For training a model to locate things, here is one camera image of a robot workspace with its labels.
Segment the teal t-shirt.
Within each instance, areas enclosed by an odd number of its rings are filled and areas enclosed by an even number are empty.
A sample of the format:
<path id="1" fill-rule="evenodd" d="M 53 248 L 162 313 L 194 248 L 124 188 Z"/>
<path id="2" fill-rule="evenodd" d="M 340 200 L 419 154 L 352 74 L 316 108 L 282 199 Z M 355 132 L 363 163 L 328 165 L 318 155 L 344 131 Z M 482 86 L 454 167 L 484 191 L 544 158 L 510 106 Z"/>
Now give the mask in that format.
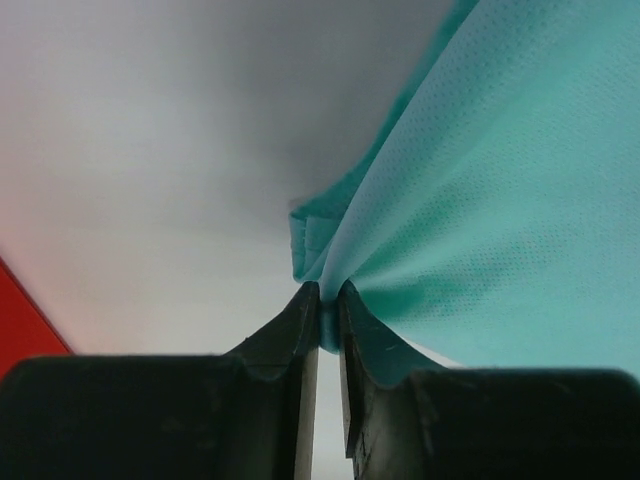
<path id="1" fill-rule="evenodd" d="M 289 221 L 297 281 L 459 364 L 637 373 L 638 3 L 456 2 Z"/>

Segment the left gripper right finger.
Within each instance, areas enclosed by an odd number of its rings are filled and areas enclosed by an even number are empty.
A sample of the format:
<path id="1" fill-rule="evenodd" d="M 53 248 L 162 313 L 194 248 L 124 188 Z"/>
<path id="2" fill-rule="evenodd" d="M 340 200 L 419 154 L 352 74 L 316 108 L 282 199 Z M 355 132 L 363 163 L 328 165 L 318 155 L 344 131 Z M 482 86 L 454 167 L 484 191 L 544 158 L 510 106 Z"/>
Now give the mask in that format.
<path id="1" fill-rule="evenodd" d="M 337 298 L 345 450 L 358 479 L 635 479 L 639 383 L 615 369 L 454 368 Z"/>

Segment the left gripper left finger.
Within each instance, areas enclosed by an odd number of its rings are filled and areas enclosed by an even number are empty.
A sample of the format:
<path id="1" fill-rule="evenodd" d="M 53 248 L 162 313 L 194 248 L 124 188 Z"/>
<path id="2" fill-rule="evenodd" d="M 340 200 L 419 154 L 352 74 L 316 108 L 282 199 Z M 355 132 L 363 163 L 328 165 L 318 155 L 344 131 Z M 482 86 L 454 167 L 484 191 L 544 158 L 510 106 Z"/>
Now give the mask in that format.
<path id="1" fill-rule="evenodd" d="M 319 289 L 222 355 L 35 357 L 1 382 L 5 479 L 307 479 Z"/>

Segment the red plastic bin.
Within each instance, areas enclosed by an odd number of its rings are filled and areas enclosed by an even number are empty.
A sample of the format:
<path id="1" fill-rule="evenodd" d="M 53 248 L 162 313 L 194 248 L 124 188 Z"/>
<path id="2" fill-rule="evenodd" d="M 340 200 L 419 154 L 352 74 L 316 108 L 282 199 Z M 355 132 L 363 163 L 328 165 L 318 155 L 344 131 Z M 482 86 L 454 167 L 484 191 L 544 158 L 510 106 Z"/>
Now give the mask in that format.
<path id="1" fill-rule="evenodd" d="M 27 358 L 72 353 L 4 260 L 0 294 L 1 377 Z"/>

